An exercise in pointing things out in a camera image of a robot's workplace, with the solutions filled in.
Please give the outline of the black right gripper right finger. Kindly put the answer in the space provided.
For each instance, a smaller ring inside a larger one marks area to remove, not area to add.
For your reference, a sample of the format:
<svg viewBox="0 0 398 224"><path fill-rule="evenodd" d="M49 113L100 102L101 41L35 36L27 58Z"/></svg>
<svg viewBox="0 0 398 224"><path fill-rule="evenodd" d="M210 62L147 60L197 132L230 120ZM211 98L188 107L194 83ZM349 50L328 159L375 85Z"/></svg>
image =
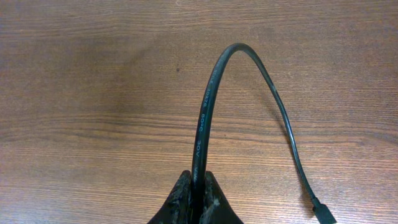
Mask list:
<svg viewBox="0 0 398 224"><path fill-rule="evenodd" d="M235 214L212 172L206 171L202 224L243 224Z"/></svg>

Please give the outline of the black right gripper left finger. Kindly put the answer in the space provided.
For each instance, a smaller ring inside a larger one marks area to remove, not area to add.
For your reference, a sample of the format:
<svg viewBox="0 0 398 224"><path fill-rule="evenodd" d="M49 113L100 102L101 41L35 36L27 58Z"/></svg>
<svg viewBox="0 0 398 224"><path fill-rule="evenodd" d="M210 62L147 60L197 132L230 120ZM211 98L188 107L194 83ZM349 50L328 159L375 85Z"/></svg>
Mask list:
<svg viewBox="0 0 398 224"><path fill-rule="evenodd" d="M169 196L148 224L187 224L190 213L191 173L185 170L180 174Z"/></svg>

